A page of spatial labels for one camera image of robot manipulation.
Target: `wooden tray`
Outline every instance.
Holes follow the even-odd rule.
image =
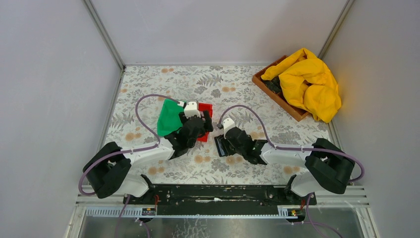
[[[278,63],[280,63],[285,58],[287,58],[287,56],[283,56],[283,57],[279,58],[278,60],[276,60],[275,62],[273,62],[269,66],[265,67],[260,72],[256,73],[252,77],[252,81],[259,88],[261,88],[267,95],[269,95],[271,97],[271,99],[273,99],[278,105],[280,105],[287,113],[289,113],[295,120],[301,121],[303,118],[305,118],[310,113],[307,112],[307,111],[305,111],[305,110],[303,110],[303,109],[296,108],[296,107],[288,104],[287,101],[286,101],[286,99],[283,96],[283,93],[277,93],[276,94],[276,93],[272,92],[271,90],[269,90],[269,88],[267,88],[267,86],[261,80],[261,75],[263,75],[265,73],[265,71],[270,66],[277,65]]]

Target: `floral pattern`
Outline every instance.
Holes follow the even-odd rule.
[[[155,141],[138,122],[134,108],[137,100],[156,93],[178,100],[195,99],[213,104],[213,126],[207,142],[197,142],[187,154],[170,160],[156,161],[137,168],[153,183],[206,184],[285,184],[291,175],[304,173],[299,167],[284,164],[252,165],[241,156],[220,158],[213,137],[221,134],[215,125],[228,107],[244,104],[254,109],[264,121],[275,143],[308,144],[318,137],[327,138],[327,125],[306,117],[295,121],[252,81],[262,66],[129,66],[116,100],[106,142],[136,147]],[[164,98],[147,98],[139,105],[142,120],[156,131]],[[254,139],[263,139],[258,120],[244,108],[226,114]]]

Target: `yellow cloth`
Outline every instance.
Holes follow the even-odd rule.
[[[315,120],[330,122],[341,107],[338,84],[331,71],[305,48],[269,67],[261,79],[272,80],[276,76],[287,102],[312,113]]]

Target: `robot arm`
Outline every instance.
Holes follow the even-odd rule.
[[[345,157],[316,151],[303,151],[301,148],[323,148],[341,152],[326,139],[319,138],[312,145],[281,147],[296,150],[279,150],[273,148],[267,140],[253,140],[244,130],[235,126],[235,122],[227,118],[218,125],[223,135],[215,137],[219,156],[240,154],[252,164],[282,163],[307,168],[309,173],[294,175],[290,178],[285,192],[290,199],[300,199],[311,192],[328,190],[343,194],[353,171],[354,162]]]
[[[171,134],[160,138],[160,144],[150,150],[111,156],[108,161],[102,161],[93,167],[86,178],[92,185],[98,198],[105,198],[114,193],[127,193],[140,197],[149,189],[148,182],[143,177],[129,174],[141,164],[159,160],[171,160],[193,148],[197,138],[206,132],[212,132],[211,117],[208,111],[201,115],[198,103],[195,101],[179,105],[184,112],[179,114],[182,127]],[[151,147],[155,142],[145,144],[141,148]],[[115,142],[106,144],[83,168],[83,172],[103,156],[119,151],[133,151],[134,147],[119,147]]]

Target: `table surface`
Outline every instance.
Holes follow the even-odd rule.
[[[243,104],[254,109],[267,127],[274,143],[309,144],[316,138],[329,139],[327,124],[308,116],[295,121],[252,81],[263,66],[128,66],[116,100],[106,143],[138,147],[156,139],[137,121],[137,100],[156,93],[177,100],[198,100],[213,104],[213,126],[207,142],[197,142],[187,154],[156,161],[132,170],[145,174],[153,183],[183,184],[286,184],[291,175],[306,170],[284,164],[252,165],[241,156],[220,158],[213,137],[221,134],[215,125],[228,107]],[[147,98],[139,106],[142,120],[156,131],[164,98]],[[264,139],[258,120],[244,108],[234,108],[226,116],[254,139]]]

